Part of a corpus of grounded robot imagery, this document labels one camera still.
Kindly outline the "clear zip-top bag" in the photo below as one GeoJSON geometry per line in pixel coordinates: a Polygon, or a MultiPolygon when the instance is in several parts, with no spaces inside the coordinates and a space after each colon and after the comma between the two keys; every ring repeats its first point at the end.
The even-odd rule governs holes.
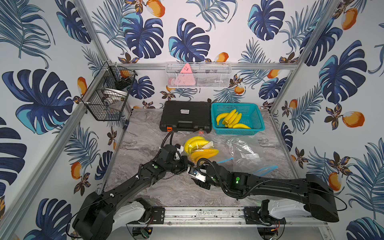
{"type": "Polygon", "coordinates": [[[243,172],[264,177],[277,170],[276,164],[265,158],[264,150],[257,139],[250,136],[236,136],[227,141],[232,156],[234,172],[243,172]]]}

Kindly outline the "yellow banana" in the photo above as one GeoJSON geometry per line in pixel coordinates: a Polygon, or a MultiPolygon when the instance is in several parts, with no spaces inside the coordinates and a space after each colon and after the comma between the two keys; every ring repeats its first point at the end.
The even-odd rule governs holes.
{"type": "Polygon", "coordinates": [[[235,113],[237,112],[236,109],[232,110],[223,120],[223,124],[224,125],[229,125],[229,121],[230,119],[235,115],[235,113]]]}
{"type": "Polygon", "coordinates": [[[233,126],[233,129],[251,129],[251,128],[245,124],[238,123],[233,126]]]}
{"type": "Polygon", "coordinates": [[[224,125],[228,125],[228,119],[229,119],[228,116],[229,115],[230,115],[229,113],[222,113],[222,114],[218,115],[216,117],[217,125],[220,124],[220,121],[222,121],[224,125]]]}

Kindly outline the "clear bag with banana peel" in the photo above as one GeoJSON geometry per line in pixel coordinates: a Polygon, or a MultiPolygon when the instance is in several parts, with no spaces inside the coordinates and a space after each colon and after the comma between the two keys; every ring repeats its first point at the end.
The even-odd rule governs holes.
{"type": "Polygon", "coordinates": [[[196,164],[198,160],[206,158],[218,164],[229,163],[234,159],[227,145],[227,138],[213,132],[196,131],[180,137],[183,154],[188,160],[196,164]]]}

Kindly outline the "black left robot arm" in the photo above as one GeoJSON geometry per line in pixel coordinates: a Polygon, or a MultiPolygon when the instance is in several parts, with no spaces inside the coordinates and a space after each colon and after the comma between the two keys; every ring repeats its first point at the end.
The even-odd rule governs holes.
{"type": "Polygon", "coordinates": [[[150,220],[146,201],[129,200],[142,190],[163,179],[166,173],[185,172],[194,163],[182,156],[179,145],[162,147],[153,160],[140,165],[138,172],[108,192],[89,194],[72,223],[73,229],[83,240],[106,240],[110,234],[131,222],[150,220]]]}

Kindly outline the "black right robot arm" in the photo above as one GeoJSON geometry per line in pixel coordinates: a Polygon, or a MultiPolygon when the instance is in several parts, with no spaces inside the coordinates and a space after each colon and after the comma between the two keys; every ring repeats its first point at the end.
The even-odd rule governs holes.
{"type": "Polygon", "coordinates": [[[226,168],[200,159],[197,171],[231,198],[242,200],[248,196],[271,196],[304,204],[311,216],[329,223],[339,221],[334,191],[321,178],[307,174],[304,179],[273,179],[249,173],[230,172],[226,168]]]}

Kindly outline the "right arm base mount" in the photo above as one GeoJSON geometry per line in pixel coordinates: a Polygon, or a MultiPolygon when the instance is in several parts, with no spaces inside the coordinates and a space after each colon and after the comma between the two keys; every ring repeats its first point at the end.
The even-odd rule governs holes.
{"type": "Polygon", "coordinates": [[[272,227],[285,225],[285,218],[278,219],[270,214],[268,209],[270,200],[263,200],[260,207],[244,207],[244,217],[247,225],[262,225],[272,227]]]}

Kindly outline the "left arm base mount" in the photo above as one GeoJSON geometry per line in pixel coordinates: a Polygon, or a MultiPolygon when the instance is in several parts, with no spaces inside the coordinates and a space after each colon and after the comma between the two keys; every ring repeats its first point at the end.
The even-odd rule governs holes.
{"type": "Polygon", "coordinates": [[[162,225],[164,223],[166,209],[162,206],[152,205],[150,202],[143,198],[135,199],[135,202],[141,204],[144,208],[144,212],[137,220],[131,220],[128,224],[140,224],[140,225],[162,225]]]}

